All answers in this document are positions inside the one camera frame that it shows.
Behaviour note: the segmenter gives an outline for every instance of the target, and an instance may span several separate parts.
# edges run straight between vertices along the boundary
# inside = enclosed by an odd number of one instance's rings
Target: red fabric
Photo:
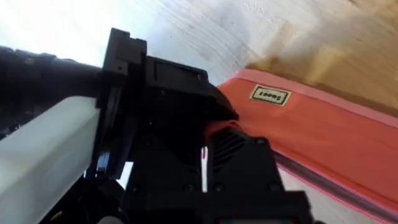
[[[257,84],[291,91],[284,106],[250,99]],[[398,213],[398,119],[269,73],[242,70],[218,87],[239,126],[273,150]]]

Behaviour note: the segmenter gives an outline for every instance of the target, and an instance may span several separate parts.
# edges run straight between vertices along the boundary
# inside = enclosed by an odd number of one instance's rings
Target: wooden floor
[[[147,40],[153,56],[206,69],[214,84],[267,70],[398,116],[396,0],[0,0],[0,45],[100,66],[111,27]],[[377,223],[282,176],[324,222]]]

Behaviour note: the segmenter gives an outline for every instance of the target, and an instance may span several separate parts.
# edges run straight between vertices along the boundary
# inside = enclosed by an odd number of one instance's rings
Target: vent grille
[[[223,129],[212,136],[213,149],[213,172],[218,173],[222,168],[234,157],[245,144],[246,139],[241,135],[231,131],[230,129]]]

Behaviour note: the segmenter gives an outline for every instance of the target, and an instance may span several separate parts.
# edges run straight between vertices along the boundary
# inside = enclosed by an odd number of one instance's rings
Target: fabric label
[[[250,95],[252,100],[262,100],[279,106],[284,106],[292,92],[276,88],[256,85]]]

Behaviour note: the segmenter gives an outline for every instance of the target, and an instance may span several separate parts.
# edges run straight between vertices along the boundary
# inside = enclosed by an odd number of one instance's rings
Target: black mechanical device
[[[146,47],[112,29],[103,68],[0,48],[3,137],[68,96],[95,97],[101,110],[90,167],[42,223],[314,223],[305,192],[284,189],[267,139],[233,128],[205,137],[212,122],[239,119],[207,73]],[[124,190],[115,180],[127,161]]]

